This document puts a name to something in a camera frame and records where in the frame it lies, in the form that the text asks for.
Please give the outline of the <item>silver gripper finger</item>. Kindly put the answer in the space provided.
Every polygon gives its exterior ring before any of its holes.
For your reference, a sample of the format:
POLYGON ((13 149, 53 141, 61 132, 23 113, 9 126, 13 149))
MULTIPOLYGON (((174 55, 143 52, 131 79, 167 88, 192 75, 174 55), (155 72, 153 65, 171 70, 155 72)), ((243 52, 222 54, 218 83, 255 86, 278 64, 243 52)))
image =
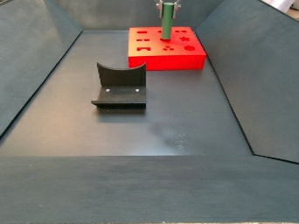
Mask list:
POLYGON ((172 18, 176 17, 176 12, 182 8, 182 0, 176 0, 174 2, 174 11, 172 11, 172 18))
POLYGON ((159 17, 163 17, 163 5, 164 5, 164 0, 153 0, 155 6, 159 10, 159 17))

